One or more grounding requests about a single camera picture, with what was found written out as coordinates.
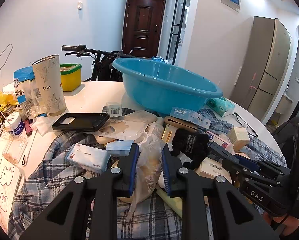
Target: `white bottle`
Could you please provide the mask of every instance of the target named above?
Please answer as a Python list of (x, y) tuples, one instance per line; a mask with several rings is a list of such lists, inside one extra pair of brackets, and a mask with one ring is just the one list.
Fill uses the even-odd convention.
[(158, 117), (156, 122), (150, 123), (148, 127), (146, 128), (145, 132), (148, 134), (154, 134), (158, 138), (162, 138), (163, 133), (164, 133), (164, 118)]

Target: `black phone case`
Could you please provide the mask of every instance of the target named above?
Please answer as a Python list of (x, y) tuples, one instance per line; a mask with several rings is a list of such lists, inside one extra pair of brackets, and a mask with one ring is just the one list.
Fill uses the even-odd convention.
[[(66, 118), (75, 118), (69, 124), (61, 124)], [(96, 132), (108, 120), (108, 114), (66, 113), (53, 125), (56, 131)]]

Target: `eyeglasses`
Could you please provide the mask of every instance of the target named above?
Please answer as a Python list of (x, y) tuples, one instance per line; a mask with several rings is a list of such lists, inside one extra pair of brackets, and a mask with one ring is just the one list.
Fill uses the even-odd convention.
[(234, 112), (233, 115), (236, 117), (237, 122), (238, 122), (242, 127), (245, 127), (245, 128), (246, 128), (246, 130), (247, 130), (247, 132), (249, 133), (250, 137), (251, 137), (251, 136), (252, 136), (252, 137), (255, 137), (255, 138), (258, 137), (258, 134), (253, 130), (252, 127), (250, 127), (250, 126), (248, 125), (247, 122), (245, 122), (245, 120), (244, 120), (242, 117), (240, 117), (236, 112)]

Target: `blue plastic basin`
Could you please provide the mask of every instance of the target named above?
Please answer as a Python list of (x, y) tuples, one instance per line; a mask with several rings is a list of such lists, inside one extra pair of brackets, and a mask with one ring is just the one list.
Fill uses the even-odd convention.
[(119, 58), (114, 68), (123, 73), (128, 96), (162, 114), (181, 107), (200, 110), (209, 98), (220, 98), (222, 90), (208, 79), (184, 68), (137, 58)]

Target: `wooden door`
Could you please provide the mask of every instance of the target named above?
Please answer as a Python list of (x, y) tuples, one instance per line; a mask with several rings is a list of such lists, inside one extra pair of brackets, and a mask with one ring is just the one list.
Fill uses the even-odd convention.
[(127, 0), (122, 48), (136, 57), (157, 56), (166, 0)]

